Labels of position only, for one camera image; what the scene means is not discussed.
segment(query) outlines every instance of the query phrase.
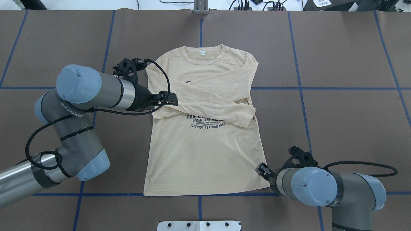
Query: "shirt neckline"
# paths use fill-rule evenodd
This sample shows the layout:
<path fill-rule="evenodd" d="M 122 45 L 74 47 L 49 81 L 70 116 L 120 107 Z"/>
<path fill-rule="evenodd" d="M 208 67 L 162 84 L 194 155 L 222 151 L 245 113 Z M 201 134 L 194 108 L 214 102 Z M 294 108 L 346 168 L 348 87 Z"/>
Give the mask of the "shirt neckline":
<path fill-rule="evenodd" d="M 188 55 L 186 53 L 186 50 L 189 50 L 189 51 L 202 51 L 202 50 L 210 51 L 210 50 L 218 50 L 218 49 L 220 50 L 220 54 L 217 57 L 213 58 L 212 60 L 208 60 L 208 61 L 193 60 L 190 57 L 188 57 Z M 226 46 L 224 46 L 223 44 L 220 44 L 218 46 L 213 46 L 213 47 L 186 47 L 186 46 L 182 46 L 182 47 L 180 47 L 180 51 L 181 51 L 181 54 L 184 57 L 184 59 L 189 63 L 195 64 L 195 65 L 210 65 L 210 64 L 213 64 L 213 63 L 216 63 L 216 62 L 220 61 L 224 57 L 224 54 L 226 52 Z"/>

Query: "shirt sleeve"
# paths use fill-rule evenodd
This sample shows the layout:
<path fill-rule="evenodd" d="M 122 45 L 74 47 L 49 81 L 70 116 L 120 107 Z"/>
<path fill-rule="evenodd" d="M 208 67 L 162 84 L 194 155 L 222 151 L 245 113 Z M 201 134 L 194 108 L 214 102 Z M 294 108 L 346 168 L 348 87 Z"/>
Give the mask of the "shirt sleeve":
<path fill-rule="evenodd" d="M 254 62 L 224 73 L 192 81 L 189 84 L 235 102 L 250 96 L 251 83 L 257 66 L 258 63 Z"/>
<path fill-rule="evenodd" d="M 167 82 L 162 73 L 154 70 L 153 65 L 147 67 L 148 88 L 151 92 L 167 90 Z M 165 105 L 160 110 L 152 113 L 156 119 L 173 116 L 180 113 L 201 116 L 210 119 L 224 120 L 233 125 L 247 128 L 254 116 L 256 109 L 248 104 L 236 104 L 210 91 L 194 85 L 169 79 L 171 92 L 177 95 L 178 106 Z"/>

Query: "black cable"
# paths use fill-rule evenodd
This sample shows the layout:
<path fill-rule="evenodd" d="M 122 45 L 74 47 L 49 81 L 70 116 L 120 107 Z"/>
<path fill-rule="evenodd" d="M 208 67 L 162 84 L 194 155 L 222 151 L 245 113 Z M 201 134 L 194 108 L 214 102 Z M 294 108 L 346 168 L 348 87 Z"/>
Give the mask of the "black cable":
<path fill-rule="evenodd" d="M 194 2 L 163 2 L 162 0 L 160 0 L 160 2 L 162 2 L 162 3 L 168 3 L 168 4 L 171 4 L 171 3 L 185 3 L 185 4 L 194 4 Z"/>
<path fill-rule="evenodd" d="M 275 2 L 274 2 L 274 1 L 268 1 L 268 2 L 266 2 L 266 4 L 264 5 L 263 10 L 266 8 L 267 4 L 270 3 L 270 2 L 272 2 L 272 7 L 274 8 Z"/>
<path fill-rule="evenodd" d="M 254 1 L 253 1 L 253 2 L 254 2 Z M 257 1 L 257 0 L 256 0 L 256 2 L 262 2 L 262 3 L 267 3 L 267 2 L 264 2 L 264 1 Z M 254 3 L 254 4 L 256 4 L 256 3 Z"/>
<path fill-rule="evenodd" d="M 234 5 L 234 3 L 235 3 L 236 1 L 238 1 L 238 0 L 234 0 L 234 1 L 231 3 L 229 10 L 231 10 L 231 7 Z"/>
<path fill-rule="evenodd" d="M 56 119 L 55 121 L 52 121 L 52 122 L 50 122 L 50 123 L 42 126 L 41 128 L 37 129 L 35 132 L 33 132 L 33 134 L 31 134 L 31 136 L 30 136 L 29 139 L 27 140 L 27 143 L 26 143 L 26 146 L 25 146 L 25 155 L 26 155 L 27 160 L 28 160 L 31 164 L 33 164 L 34 166 L 36 166 L 36 167 L 38 167 L 38 168 L 40 168 L 40 169 L 46 169 L 46 170 L 56 169 L 56 168 L 58 168 L 58 167 L 61 165 L 62 157 L 61 157 L 60 153 L 58 153 L 58 152 L 56 152 L 56 151 L 45 151 L 45 152 L 42 152 L 41 154 L 52 154 L 52 155 L 55 155 L 55 156 L 57 157 L 57 164 L 56 164 L 56 165 L 54 165 L 54 166 L 52 166 L 52 167 L 46 167 L 46 166 L 43 166 L 43 165 L 37 163 L 36 161 L 34 161 L 34 160 L 32 159 L 32 157 L 30 156 L 29 148 L 30 148 L 31 141 L 32 141 L 32 140 L 34 139 L 34 137 L 35 137 L 39 132 L 41 132 L 43 129 L 45 129 L 45 128 L 47 128 L 47 127 L 49 127 L 49 126 L 51 126 L 51 125 L 53 125 L 53 124 L 55 124 L 55 123 L 58 123 L 58 122 L 60 122 L 60 121 L 62 121 L 62 120 L 69 119 L 69 118 L 71 118 L 71 117 L 73 117 L 73 116 L 72 116 L 72 115 L 68 115 L 68 116 L 62 117 L 62 118 L 60 118 L 60 119 Z"/>
<path fill-rule="evenodd" d="M 394 168 L 393 166 L 385 165 L 385 164 L 377 164 L 377 163 L 372 163 L 372 162 L 365 162 L 365 161 L 338 161 L 334 162 L 331 164 L 327 164 L 323 167 L 324 170 L 328 171 L 328 168 L 331 166 L 339 165 L 339 164 L 363 164 L 363 165 L 371 165 L 371 166 L 377 166 L 381 168 L 386 168 L 386 169 L 391 169 L 394 172 L 389 173 L 389 174 L 373 174 L 369 176 L 374 176 L 374 177 L 387 177 L 387 176 L 395 176 L 398 173 L 398 170 Z"/>
<path fill-rule="evenodd" d="M 145 59 L 144 62 L 145 62 L 145 63 L 146 63 L 146 62 L 150 62 L 150 63 L 153 63 L 154 65 L 156 65 L 156 66 L 158 67 L 158 69 L 160 69 L 160 71 L 164 74 L 164 77 L 166 77 L 166 80 L 167 80 L 167 88 L 168 88 L 168 89 L 167 89 L 167 96 L 166 96 L 166 98 L 164 99 L 164 101 L 161 102 L 160 105 L 159 105 L 157 108 L 155 108 L 155 109 L 153 109 L 153 110 L 151 110 L 151 111 L 148 111 L 148 112 L 143 112 L 143 113 L 125 113 L 125 112 L 112 111 L 112 110 L 106 110 L 106 109 L 91 109 L 91 110 L 83 111 L 83 110 L 80 110 L 80 109 L 78 109 L 78 108 L 76 108 L 76 107 L 74 107 L 74 108 L 75 108 L 76 110 L 79 110 L 79 111 L 82 111 L 82 112 L 86 112 L 86 113 L 91 113 L 91 112 L 96 112 L 96 111 L 102 111 L 102 112 L 109 112 L 109 113 L 114 113 L 114 114 L 119 114 L 119 115 L 127 115 L 127 116 L 142 116 L 142 115 L 151 114 L 151 113 L 157 111 L 157 110 L 160 109 L 162 106 L 164 106 L 164 105 L 166 104 L 167 100 L 169 99 L 169 95 L 170 95 L 170 80 L 169 80 L 169 77 L 167 76 L 167 73 L 166 73 L 166 72 L 163 70 L 163 68 L 161 68 L 161 66 L 158 65 L 155 61 L 153 61 L 153 60 L 151 60 L 151 59 Z M 55 156 L 56 156 L 56 159 L 57 159 L 57 164 L 56 164 L 55 166 L 46 167 L 46 166 L 43 166 L 43 165 L 37 163 L 36 161 L 34 161 L 34 160 L 32 159 L 32 157 L 30 156 L 30 152 L 29 152 L 30 144 L 31 144 L 31 141 L 34 139 L 34 137 L 35 137 L 39 132 L 41 132 L 42 130 L 44 130 L 45 128 L 47 128 L 47 127 L 49 127 L 49 126 L 51 126 L 51 125 L 53 125 L 53 124 L 55 124 L 55 123 L 58 123 L 58 122 L 60 122 L 60 121 L 69 119 L 69 118 L 71 118 L 71 117 L 73 117 L 73 116 L 72 116 L 72 115 L 68 115 L 68 116 L 62 117 L 62 118 L 60 118 L 60 119 L 56 119 L 55 121 L 52 121 L 52 122 L 50 122 L 50 123 L 42 126 L 41 128 L 37 129 L 35 132 L 33 132 L 33 134 L 32 134 L 32 135 L 29 137 L 29 139 L 27 140 L 27 143 L 26 143 L 26 146 L 25 146 L 25 155 L 26 155 L 26 158 L 27 158 L 26 160 L 28 160 L 28 161 L 29 161 L 31 164 L 33 164 L 34 166 L 36 166 L 36 167 L 38 167 L 38 168 L 40 168 L 40 169 L 45 169 L 45 170 L 56 169 L 56 168 L 58 168 L 59 166 L 61 166 L 62 156 L 61 156 L 60 153 L 58 153 L 58 152 L 56 152 L 56 151 L 45 151 L 45 152 L 41 152 L 41 155 L 43 155 L 43 154 L 52 154 L 52 155 L 55 155 Z"/>
<path fill-rule="evenodd" d="M 275 3 L 275 6 L 271 9 L 271 10 L 277 10 L 277 7 L 279 7 L 279 5 L 280 5 L 280 0 L 278 0 L 276 3 Z"/>
<path fill-rule="evenodd" d="M 278 0 L 277 4 L 275 5 L 275 10 L 281 11 L 284 10 L 284 2 L 286 2 L 287 0 L 280 2 L 280 0 Z"/>

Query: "paper label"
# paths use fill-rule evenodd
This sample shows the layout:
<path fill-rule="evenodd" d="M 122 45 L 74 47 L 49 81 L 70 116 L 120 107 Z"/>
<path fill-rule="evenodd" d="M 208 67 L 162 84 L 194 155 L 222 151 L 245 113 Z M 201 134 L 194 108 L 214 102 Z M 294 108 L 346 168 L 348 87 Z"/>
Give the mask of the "paper label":
<path fill-rule="evenodd" d="M 330 0 L 313 0 L 313 2 L 317 7 L 324 7 L 324 6 L 331 5 Z"/>

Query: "white metal bracket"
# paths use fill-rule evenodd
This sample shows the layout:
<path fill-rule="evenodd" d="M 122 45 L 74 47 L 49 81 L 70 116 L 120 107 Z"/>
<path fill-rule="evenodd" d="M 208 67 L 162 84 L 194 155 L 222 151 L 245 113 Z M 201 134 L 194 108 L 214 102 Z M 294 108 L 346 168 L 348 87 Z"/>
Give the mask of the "white metal bracket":
<path fill-rule="evenodd" d="M 194 0 L 194 14 L 208 14 L 208 0 Z"/>
<path fill-rule="evenodd" d="M 241 231 L 240 221 L 160 222 L 157 231 Z"/>

